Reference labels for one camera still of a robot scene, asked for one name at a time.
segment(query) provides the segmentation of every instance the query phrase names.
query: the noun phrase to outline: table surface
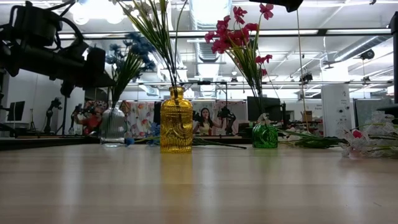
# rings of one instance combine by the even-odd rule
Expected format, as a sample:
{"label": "table surface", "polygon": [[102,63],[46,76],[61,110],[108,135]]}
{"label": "table surface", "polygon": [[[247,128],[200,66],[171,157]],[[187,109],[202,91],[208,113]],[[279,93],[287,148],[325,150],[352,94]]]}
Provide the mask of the table surface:
{"label": "table surface", "polygon": [[0,223],[398,223],[398,161],[337,149],[0,152]]}

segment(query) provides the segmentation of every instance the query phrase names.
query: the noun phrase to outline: clear glass vase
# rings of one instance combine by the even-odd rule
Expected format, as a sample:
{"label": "clear glass vase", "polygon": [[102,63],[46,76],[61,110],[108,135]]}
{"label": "clear glass vase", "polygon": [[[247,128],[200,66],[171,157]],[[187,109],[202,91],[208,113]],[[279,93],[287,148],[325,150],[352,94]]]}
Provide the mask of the clear glass vase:
{"label": "clear glass vase", "polygon": [[192,151],[193,108],[183,99],[184,88],[170,87],[171,98],[160,109],[160,151],[186,153]]}
{"label": "clear glass vase", "polygon": [[124,144],[126,119],[119,107],[109,107],[104,111],[101,122],[101,144],[108,147],[118,147]]}
{"label": "clear glass vase", "polygon": [[270,124],[257,124],[253,128],[254,148],[275,149],[278,147],[278,130]]}

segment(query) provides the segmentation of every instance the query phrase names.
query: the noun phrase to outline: yellow glass vase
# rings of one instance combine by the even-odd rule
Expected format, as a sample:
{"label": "yellow glass vase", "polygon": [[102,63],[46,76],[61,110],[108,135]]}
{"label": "yellow glass vase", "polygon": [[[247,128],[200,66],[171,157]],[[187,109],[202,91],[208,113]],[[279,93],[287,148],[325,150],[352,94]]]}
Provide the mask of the yellow glass vase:
{"label": "yellow glass vase", "polygon": [[160,151],[192,152],[192,104],[183,99],[183,87],[170,87],[169,90],[171,97],[160,109]]}

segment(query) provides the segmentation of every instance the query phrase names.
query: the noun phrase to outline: green glass vase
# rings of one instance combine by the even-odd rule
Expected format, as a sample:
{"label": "green glass vase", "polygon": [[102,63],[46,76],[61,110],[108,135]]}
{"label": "green glass vase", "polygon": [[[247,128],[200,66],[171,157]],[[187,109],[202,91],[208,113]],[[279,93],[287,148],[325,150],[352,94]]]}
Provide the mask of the green glass vase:
{"label": "green glass vase", "polygon": [[253,128],[254,148],[275,149],[278,147],[278,130],[270,124],[257,124]]}

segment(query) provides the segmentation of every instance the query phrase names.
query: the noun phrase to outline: desk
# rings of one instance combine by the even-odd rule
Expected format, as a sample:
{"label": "desk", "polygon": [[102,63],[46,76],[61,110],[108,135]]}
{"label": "desk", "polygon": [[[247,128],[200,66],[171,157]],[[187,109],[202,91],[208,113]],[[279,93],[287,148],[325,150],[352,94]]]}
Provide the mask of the desk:
{"label": "desk", "polygon": [[397,223],[398,161],[340,150],[0,151],[0,223]]}

